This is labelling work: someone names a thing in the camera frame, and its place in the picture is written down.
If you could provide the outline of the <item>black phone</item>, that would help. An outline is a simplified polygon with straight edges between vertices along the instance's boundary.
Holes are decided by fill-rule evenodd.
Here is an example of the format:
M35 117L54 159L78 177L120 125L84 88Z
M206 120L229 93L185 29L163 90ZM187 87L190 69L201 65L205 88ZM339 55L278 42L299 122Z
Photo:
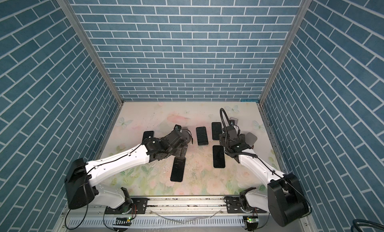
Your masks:
M223 169L226 166L224 147L215 145L213 146L213 165L216 169Z
M222 134L222 123L221 122L212 122L212 139L218 141L220 139L220 134Z

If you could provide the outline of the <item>teal phone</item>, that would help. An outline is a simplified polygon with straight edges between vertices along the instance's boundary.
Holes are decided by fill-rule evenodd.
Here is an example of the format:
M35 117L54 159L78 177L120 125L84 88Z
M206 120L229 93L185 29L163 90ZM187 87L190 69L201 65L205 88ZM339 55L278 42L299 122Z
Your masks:
M209 144L206 127L196 127L198 146L207 146Z
M144 142L145 140L147 140L149 138L153 138L153 137L154 137L154 131L145 131L143 133L142 142Z

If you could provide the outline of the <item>purple phone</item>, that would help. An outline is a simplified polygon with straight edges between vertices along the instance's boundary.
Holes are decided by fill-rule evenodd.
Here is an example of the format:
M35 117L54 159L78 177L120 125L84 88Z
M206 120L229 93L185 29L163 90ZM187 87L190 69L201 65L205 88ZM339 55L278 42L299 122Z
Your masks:
M184 178L186 158L175 157L170 180L172 182L182 182Z

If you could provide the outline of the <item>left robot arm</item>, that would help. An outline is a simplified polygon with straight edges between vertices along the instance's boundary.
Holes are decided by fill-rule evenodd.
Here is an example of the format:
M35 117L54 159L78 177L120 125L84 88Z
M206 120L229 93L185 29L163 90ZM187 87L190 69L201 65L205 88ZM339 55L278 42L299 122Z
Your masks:
M74 160L64 180L68 208L76 210L89 204L121 209L132 203L128 190L101 183L130 168L180 155L193 137L187 129L174 129L162 138L147 138L141 144L107 158L85 162Z

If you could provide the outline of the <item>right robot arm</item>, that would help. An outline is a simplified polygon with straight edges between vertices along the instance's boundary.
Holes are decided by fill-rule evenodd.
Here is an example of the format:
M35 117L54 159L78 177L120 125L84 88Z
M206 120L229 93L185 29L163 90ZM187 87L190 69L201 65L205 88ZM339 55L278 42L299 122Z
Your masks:
M292 173L285 174L277 170L260 158L246 143L244 134L231 137L222 133L220 145L228 156L246 167L266 186L265 192L251 187L240 193L239 203L243 211L261 209L269 213L281 227L312 212L298 178Z

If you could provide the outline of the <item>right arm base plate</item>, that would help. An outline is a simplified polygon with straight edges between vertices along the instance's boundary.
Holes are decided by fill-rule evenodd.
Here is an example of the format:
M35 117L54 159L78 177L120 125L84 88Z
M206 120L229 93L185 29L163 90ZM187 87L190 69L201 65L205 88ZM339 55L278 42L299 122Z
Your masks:
M223 198L223 201L226 204L227 213L228 214L240 214L240 213L267 213L264 210L261 210L260 208L252 208L250 205L246 202L245 197L232 197L232 196L225 196Z

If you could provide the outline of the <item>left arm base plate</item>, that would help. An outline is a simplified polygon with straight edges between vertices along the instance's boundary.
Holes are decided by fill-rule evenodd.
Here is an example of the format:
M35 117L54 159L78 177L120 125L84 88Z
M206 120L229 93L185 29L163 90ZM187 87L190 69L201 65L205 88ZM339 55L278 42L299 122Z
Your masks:
M148 198L132 198L132 202L124 202L117 209L106 207L106 215L143 215L146 213Z

